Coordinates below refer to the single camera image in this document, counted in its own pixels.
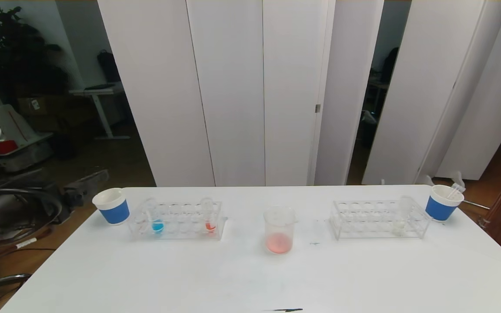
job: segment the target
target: red object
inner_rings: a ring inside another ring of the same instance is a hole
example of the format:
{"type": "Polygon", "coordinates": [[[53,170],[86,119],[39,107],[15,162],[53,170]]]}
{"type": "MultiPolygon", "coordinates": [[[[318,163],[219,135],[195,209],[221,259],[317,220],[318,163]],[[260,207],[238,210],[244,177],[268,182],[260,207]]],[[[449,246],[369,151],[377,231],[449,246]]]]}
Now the red object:
{"type": "Polygon", "coordinates": [[[276,254],[287,253],[293,247],[293,240],[286,234],[273,233],[266,238],[266,247],[276,254]]]}
{"type": "Polygon", "coordinates": [[[215,229],[215,226],[211,225],[210,222],[206,222],[206,229],[209,231],[209,232],[213,232],[214,229],[215,229]]]}
{"type": "Polygon", "coordinates": [[[14,140],[0,141],[0,154],[7,154],[18,149],[18,145],[14,140]]]}

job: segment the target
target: doorway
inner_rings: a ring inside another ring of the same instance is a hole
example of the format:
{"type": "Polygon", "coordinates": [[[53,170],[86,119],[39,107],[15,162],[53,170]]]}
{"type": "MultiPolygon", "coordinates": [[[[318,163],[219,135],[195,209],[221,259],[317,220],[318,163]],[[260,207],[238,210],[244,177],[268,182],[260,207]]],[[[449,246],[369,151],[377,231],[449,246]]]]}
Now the doorway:
{"type": "Polygon", "coordinates": [[[361,121],[347,177],[348,185],[360,185],[362,182],[378,121],[380,121],[386,94],[390,87],[410,6],[410,0],[384,1],[370,75],[364,93],[361,121]]]}

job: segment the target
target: glass beaker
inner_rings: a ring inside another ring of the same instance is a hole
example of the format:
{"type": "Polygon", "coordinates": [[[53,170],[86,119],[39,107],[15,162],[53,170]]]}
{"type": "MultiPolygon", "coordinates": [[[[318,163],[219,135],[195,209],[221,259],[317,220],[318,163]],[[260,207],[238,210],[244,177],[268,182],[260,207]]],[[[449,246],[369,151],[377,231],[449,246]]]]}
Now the glass beaker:
{"type": "Polygon", "coordinates": [[[265,244],[275,254],[284,254],[293,247],[293,233],[297,221],[295,211],[288,206],[271,206],[264,212],[266,222],[265,244]]]}

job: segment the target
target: cardboard box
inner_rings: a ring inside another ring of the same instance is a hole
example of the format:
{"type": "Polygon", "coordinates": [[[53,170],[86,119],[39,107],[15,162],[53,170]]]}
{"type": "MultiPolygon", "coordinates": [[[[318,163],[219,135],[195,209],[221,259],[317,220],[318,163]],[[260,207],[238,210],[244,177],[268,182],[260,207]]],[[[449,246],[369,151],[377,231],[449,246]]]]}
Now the cardboard box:
{"type": "Polygon", "coordinates": [[[70,95],[19,98],[17,101],[20,114],[24,117],[55,115],[76,107],[94,106],[86,97],[70,95]]]}
{"type": "Polygon", "coordinates": [[[96,117],[96,109],[93,107],[77,107],[55,115],[26,116],[26,121],[36,131],[67,134],[88,121],[98,125],[96,117]]]}

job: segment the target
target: blue liquid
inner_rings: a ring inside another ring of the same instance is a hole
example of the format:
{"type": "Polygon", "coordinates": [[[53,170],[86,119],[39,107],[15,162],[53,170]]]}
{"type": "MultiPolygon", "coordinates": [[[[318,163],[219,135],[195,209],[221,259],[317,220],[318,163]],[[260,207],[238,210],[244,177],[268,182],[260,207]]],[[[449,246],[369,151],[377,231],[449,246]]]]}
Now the blue liquid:
{"type": "Polygon", "coordinates": [[[154,233],[159,234],[164,230],[164,223],[161,220],[155,220],[152,222],[152,230],[154,233]]]}

